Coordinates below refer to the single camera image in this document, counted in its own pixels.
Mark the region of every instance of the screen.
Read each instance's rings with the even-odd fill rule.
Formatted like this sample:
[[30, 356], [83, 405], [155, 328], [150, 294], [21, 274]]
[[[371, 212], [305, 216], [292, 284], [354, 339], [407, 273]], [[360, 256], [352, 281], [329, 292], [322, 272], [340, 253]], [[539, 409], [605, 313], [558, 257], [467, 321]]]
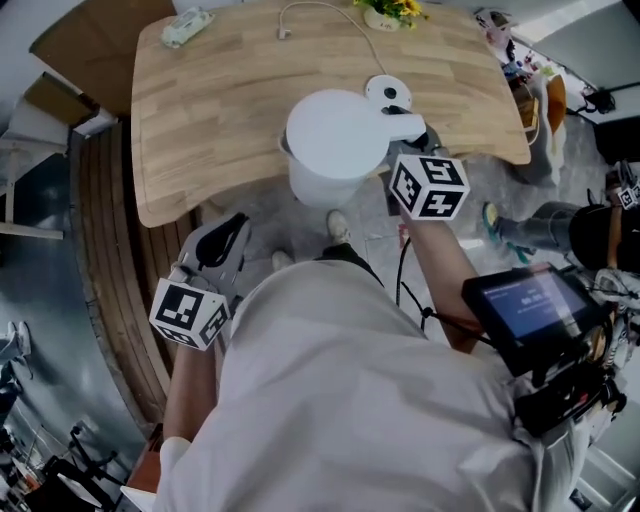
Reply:
[[516, 338], [570, 318], [587, 306], [560, 276], [550, 272], [482, 293]]

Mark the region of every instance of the wooden table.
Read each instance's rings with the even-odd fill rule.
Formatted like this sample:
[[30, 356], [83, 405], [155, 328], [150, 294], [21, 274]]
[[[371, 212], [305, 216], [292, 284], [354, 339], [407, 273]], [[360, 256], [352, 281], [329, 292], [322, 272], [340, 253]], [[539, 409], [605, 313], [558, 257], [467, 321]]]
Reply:
[[[288, 3], [216, 9], [213, 23], [179, 49], [160, 43], [170, 18], [140, 34], [131, 144], [144, 225], [174, 221], [210, 196], [286, 173], [277, 139], [293, 106], [320, 89], [362, 93], [381, 74], [366, 39], [332, 9], [291, 8], [285, 25], [293, 34], [278, 40], [278, 14]], [[335, 5], [361, 22], [350, 2]], [[515, 102], [473, 17], [436, 5], [426, 13], [417, 30], [365, 27], [389, 74], [411, 89], [412, 110], [454, 155], [529, 162]]]

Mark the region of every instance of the white kettle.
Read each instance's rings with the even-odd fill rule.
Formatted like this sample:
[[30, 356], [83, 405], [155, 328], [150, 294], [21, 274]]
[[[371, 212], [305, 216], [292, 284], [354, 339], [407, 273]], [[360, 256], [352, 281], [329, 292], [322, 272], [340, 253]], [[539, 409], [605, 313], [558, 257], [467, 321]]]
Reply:
[[391, 141], [413, 141], [425, 130], [422, 116], [383, 114], [355, 92], [315, 92], [293, 108], [280, 140], [291, 189], [307, 206], [337, 208], [383, 162]]

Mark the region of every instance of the flower pot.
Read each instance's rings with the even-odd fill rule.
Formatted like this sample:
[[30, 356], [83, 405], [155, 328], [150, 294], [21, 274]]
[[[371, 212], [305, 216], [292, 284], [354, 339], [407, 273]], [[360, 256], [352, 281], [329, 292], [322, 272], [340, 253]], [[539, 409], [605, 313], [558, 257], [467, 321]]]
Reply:
[[368, 6], [364, 11], [364, 22], [368, 27], [384, 32], [395, 32], [400, 28], [399, 20], [380, 14], [371, 6]]

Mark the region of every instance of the concrete floor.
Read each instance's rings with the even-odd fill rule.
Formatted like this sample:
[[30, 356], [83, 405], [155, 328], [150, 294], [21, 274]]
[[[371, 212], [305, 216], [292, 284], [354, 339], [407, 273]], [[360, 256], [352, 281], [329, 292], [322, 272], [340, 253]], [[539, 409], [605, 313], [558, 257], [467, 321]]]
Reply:
[[6, 423], [27, 447], [35, 439], [46, 461], [67, 452], [69, 431], [83, 421], [90, 433], [80, 440], [96, 458], [117, 450], [118, 462], [109, 471], [123, 477], [144, 438], [109, 373], [87, 312], [70, 233], [68, 160], [54, 156], [31, 170], [18, 181], [15, 201], [17, 223], [61, 229], [65, 239], [0, 236], [0, 330], [9, 321], [26, 321], [32, 338], [33, 379], [26, 367], [13, 364], [24, 393]]
[[[452, 228], [459, 239], [482, 240], [481, 247], [467, 251], [480, 274], [520, 265], [515, 255], [488, 239], [480, 216], [485, 201], [496, 203], [506, 216], [522, 219], [546, 201], [562, 200], [585, 205], [587, 188], [591, 188], [599, 197], [609, 167], [596, 149], [593, 128], [575, 117], [567, 118], [566, 128], [565, 167], [561, 171], [561, 182], [555, 188], [542, 189], [518, 182], [513, 178], [510, 165], [496, 158], [475, 156], [466, 161], [471, 194], [452, 222]], [[325, 228], [327, 212], [312, 210], [296, 201], [285, 178], [273, 182], [269, 187], [244, 194], [228, 208], [244, 212], [252, 222], [253, 236], [247, 247], [245, 268], [237, 281], [242, 295], [248, 294], [271, 273], [269, 258], [275, 249], [282, 248], [296, 261], [304, 261], [319, 256], [322, 249], [330, 244]], [[389, 295], [395, 297], [401, 222], [399, 217], [389, 217], [387, 213], [381, 180], [368, 180], [342, 211], [349, 220], [353, 247], [369, 262]], [[563, 257], [543, 251], [536, 254], [534, 261], [550, 261], [560, 267], [566, 264]], [[431, 305], [429, 290], [411, 249], [407, 255], [403, 280], [423, 306]], [[419, 322], [419, 310], [404, 291], [401, 307]], [[444, 342], [438, 322], [427, 322], [427, 335], [430, 339]]]

